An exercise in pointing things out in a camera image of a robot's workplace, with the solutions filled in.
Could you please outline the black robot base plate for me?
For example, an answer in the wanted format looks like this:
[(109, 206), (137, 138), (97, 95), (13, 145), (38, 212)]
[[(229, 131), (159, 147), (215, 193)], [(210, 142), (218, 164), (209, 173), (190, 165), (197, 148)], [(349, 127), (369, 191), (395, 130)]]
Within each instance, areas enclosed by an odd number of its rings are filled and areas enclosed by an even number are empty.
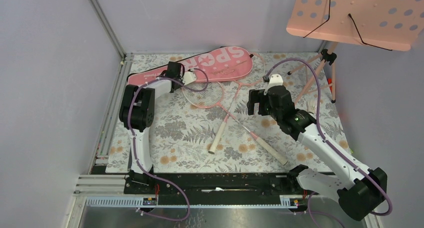
[(296, 187), (286, 173), (126, 174), (124, 194), (152, 195), (159, 205), (266, 206), (281, 197), (302, 200), (311, 191)]

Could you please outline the white shuttlecock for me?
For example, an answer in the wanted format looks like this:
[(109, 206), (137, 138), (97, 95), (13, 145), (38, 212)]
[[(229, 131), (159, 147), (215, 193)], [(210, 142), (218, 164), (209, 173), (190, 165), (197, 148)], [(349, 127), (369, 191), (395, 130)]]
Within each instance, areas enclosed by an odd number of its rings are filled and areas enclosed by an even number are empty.
[(318, 111), (318, 102), (314, 99), (310, 99), (306, 103), (307, 112), (316, 115)]

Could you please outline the pink racket bag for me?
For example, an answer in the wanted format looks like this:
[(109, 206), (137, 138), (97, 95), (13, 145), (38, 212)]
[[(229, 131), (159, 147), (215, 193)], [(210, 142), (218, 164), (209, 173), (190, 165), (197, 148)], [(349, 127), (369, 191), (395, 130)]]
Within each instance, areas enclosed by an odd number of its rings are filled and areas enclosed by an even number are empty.
[(253, 54), (239, 46), (224, 46), (179, 60), (185, 71), (195, 69), (196, 82), (233, 82), (246, 78), (253, 69)]

